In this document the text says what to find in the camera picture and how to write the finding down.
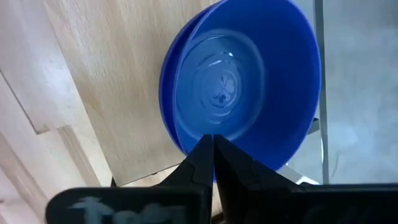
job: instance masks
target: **wooden board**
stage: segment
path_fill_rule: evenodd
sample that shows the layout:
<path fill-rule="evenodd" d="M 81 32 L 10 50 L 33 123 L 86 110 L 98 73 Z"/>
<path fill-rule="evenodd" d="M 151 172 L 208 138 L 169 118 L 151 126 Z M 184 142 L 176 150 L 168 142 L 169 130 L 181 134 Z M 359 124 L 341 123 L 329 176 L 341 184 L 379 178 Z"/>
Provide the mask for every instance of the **wooden board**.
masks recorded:
<path fill-rule="evenodd" d="M 37 223 L 30 219 L 33 214 L 42 223 L 54 195 L 74 187 L 109 186 L 111 180 L 87 117 L 74 128 L 37 135 L 1 74 L 0 155 L 2 222 Z"/>
<path fill-rule="evenodd" d="M 0 224 L 44 223 L 1 169 L 0 183 Z"/>
<path fill-rule="evenodd" d="M 159 73 L 183 25 L 214 0 L 44 0 L 115 181 L 184 156 L 159 112 Z"/>
<path fill-rule="evenodd" d="M 0 70 L 36 134 L 81 123 L 84 107 L 42 1 L 2 0 L 0 21 Z"/>

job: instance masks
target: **gray background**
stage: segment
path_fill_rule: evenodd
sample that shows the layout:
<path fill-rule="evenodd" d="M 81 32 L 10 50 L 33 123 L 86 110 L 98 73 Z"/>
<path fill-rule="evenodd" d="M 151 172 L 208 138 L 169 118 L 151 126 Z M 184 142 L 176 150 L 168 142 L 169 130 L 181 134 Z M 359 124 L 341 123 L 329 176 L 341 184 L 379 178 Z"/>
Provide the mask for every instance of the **gray background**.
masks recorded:
<path fill-rule="evenodd" d="M 293 2 L 313 24 L 313 0 Z M 323 2 L 330 181 L 398 182 L 398 1 Z M 319 132 L 289 166 L 322 182 Z"/>

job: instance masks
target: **blue plastic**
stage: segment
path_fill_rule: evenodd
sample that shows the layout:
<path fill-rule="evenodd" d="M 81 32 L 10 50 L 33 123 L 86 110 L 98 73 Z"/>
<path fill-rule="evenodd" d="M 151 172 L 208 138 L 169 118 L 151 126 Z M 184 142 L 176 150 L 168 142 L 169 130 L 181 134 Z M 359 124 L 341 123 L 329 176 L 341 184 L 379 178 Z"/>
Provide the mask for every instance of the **blue plastic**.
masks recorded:
<path fill-rule="evenodd" d="M 212 6 L 206 8 L 194 18 L 192 18 L 187 24 L 181 29 L 181 31 L 174 38 L 171 43 L 169 50 L 163 61 L 162 70 L 160 73 L 159 80 L 159 107 L 162 115 L 163 122 L 173 142 L 181 149 L 180 141 L 177 137 L 177 132 L 174 127 L 174 116 L 173 116 L 173 88 L 174 78 L 180 60 L 180 54 L 183 47 L 192 30 L 198 24 L 200 19 L 210 10 Z"/>
<path fill-rule="evenodd" d="M 177 71 L 172 103 L 182 151 L 202 134 L 223 134 L 274 170 L 304 140 L 320 94 L 317 42 L 290 1 L 220 2 L 192 31 Z"/>

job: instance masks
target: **black plastic piece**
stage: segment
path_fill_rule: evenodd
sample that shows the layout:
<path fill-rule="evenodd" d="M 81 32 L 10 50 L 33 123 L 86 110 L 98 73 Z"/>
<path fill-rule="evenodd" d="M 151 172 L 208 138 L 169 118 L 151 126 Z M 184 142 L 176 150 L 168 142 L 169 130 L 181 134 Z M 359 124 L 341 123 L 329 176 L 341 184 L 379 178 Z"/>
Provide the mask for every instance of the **black plastic piece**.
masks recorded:
<path fill-rule="evenodd" d="M 210 223 L 213 165 L 228 224 L 398 223 L 398 184 L 296 185 L 220 135 L 204 136 L 159 185 L 58 194 L 47 223 Z"/>

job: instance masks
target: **metal rod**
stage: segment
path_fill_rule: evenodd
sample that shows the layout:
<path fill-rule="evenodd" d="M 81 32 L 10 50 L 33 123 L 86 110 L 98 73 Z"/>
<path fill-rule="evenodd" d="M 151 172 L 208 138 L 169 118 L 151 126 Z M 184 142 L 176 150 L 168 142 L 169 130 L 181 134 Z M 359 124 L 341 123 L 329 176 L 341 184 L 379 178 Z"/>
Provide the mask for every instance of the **metal rod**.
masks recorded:
<path fill-rule="evenodd" d="M 317 35 L 322 65 L 322 83 L 320 94 L 320 131 L 322 139 L 322 179 L 329 184 L 328 116 L 326 110 L 326 75 L 325 75 L 325 30 L 323 20 L 323 0 L 313 0 L 315 33 Z"/>

